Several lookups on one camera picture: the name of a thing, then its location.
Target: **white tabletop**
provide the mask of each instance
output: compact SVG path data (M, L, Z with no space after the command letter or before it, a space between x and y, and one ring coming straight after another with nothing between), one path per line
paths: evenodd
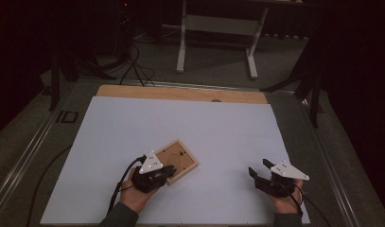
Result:
M97 96L41 223L101 222L127 166L176 139L199 165L163 186L140 214L139 224L272 223L271 202L248 174L250 166L269 178L263 159L275 164L289 160L269 104ZM309 223L302 208L303 223Z

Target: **sleeve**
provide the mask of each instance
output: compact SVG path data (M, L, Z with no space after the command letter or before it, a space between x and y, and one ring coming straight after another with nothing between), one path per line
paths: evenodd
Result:
M274 214L273 227L301 227L302 218L297 214Z
M112 211L103 219L98 226L100 227L133 227L139 215L128 206L119 202L113 207Z

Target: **gray carpet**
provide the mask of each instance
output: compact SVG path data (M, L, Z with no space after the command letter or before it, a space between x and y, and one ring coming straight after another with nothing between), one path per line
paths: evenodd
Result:
M160 44L135 41L140 50L137 62L143 67L154 69L152 80L156 86L193 85L258 90L285 79L306 45L305 40L282 41L264 37L259 41L254 54L259 79L251 80L243 48L243 45L249 42L238 39L233 40L231 45L218 45L218 42L213 44L210 39L203 42L201 34L190 34L184 72L177 74L175 69L179 42L176 34L166 36ZM67 88L62 90L68 93L62 95L58 112L78 112L79 119L74 124L53 123L48 128L31 165L0 214L0 226L26 226L32 195L42 172L60 151L72 144L90 99L98 87L104 83L118 83L127 67L128 65L125 65L109 72L118 78L116 81L105 81L83 74L77 83L62 82L62 88ZM142 69L148 77L152 75L151 70ZM49 72L42 75L46 83L48 76ZM134 72L130 71L124 84L135 85L137 84L135 80ZM296 83L282 90L293 91L295 87ZM274 109L291 162L311 177L305 184L305 191L329 219L331 225L385 226L385 211L329 105L326 93L322 92L321 95L324 113L318 114L320 128L317 130L311 127L307 119L307 107L291 93L276 92L267 94L267 97ZM26 150L33 136L38 133L38 128L49 117L56 119L57 113L56 115L50 113L48 107L48 96L35 97L0 133L0 185ZM44 177L34 203L31 226L39 226L38 223L60 175L65 157L66 153L58 158ZM344 210L344 206L348 210L351 207L354 215L347 217L346 214L349 212ZM310 204L306 203L306 208L312 221L309 226L326 226L320 214Z

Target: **wooden strip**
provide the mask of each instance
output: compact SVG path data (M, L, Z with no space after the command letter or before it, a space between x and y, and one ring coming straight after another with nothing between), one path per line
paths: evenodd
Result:
M196 88L140 87L125 85L102 85L97 96L117 96L134 98L175 99L190 101L222 101L237 103L267 104L267 99L260 92L241 92L224 90L206 90Z

